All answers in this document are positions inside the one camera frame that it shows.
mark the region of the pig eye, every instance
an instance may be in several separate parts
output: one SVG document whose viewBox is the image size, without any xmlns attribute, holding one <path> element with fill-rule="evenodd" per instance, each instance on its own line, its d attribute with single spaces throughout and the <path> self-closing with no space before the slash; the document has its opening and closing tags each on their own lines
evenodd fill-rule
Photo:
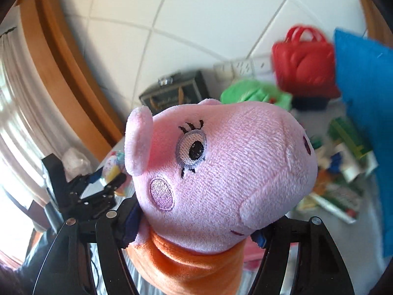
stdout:
<svg viewBox="0 0 393 295">
<path fill-rule="evenodd" d="M 184 135 L 176 146 L 176 161 L 182 168 L 182 178 L 186 169 L 195 173 L 195 168 L 205 160 L 206 155 L 206 134 L 202 130 L 203 121 L 200 120 L 200 129 L 196 129 L 191 123 L 187 124 L 191 131 L 179 127 Z"/>
</svg>

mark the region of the blue pillow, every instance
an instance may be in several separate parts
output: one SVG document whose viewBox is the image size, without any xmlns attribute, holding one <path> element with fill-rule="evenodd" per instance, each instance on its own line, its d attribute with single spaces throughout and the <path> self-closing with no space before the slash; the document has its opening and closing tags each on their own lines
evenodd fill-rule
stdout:
<svg viewBox="0 0 393 295">
<path fill-rule="evenodd" d="M 384 256 L 393 254 L 393 50 L 335 31 L 336 79 L 347 114 L 370 140 L 384 220 Z"/>
</svg>

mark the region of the green plastic bag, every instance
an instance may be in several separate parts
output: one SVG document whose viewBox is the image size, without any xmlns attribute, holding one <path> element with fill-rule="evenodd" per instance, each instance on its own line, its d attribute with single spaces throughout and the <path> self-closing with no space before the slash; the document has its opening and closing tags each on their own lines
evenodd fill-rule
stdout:
<svg viewBox="0 0 393 295">
<path fill-rule="evenodd" d="M 272 83 L 257 80 L 241 80 L 228 87 L 220 98 L 221 103 L 239 103 L 245 101 L 267 102 L 284 110 L 292 108 L 292 95 L 282 92 Z"/>
</svg>

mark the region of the wall socket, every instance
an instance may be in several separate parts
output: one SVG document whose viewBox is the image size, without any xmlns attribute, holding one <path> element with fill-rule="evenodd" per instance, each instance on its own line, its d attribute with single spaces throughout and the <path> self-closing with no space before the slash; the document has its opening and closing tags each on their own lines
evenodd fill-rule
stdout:
<svg viewBox="0 0 393 295">
<path fill-rule="evenodd" d="M 231 82 L 234 79 L 272 73 L 270 54 L 249 59 L 238 59 L 230 62 L 217 63 L 213 67 L 219 83 Z"/>
<path fill-rule="evenodd" d="M 235 78 L 254 76 L 254 70 L 251 60 L 242 60 L 232 62 L 233 73 Z"/>
<path fill-rule="evenodd" d="M 252 58 L 255 75 L 265 74 L 272 71 L 270 56 Z"/>
<path fill-rule="evenodd" d="M 228 82 L 235 78 L 231 62 L 218 63 L 213 69 L 218 82 Z"/>
</svg>

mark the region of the red handbag handle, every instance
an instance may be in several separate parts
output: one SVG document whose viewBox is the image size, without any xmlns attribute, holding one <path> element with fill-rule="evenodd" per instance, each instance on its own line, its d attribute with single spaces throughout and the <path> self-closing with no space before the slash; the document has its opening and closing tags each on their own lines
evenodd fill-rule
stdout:
<svg viewBox="0 0 393 295">
<path fill-rule="evenodd" d="M 324 34 L 313 27 L 304 27 L 301 25 L 296 25 L 292 28 L 289 29 L 288 33 L 286 34 L 286 42 L 299 42 L 301 36 L 303 35 L 304 32 L 309 32 L 312 34 L 312 42 L 326 42 L 326 38 Z"/>
</svg>

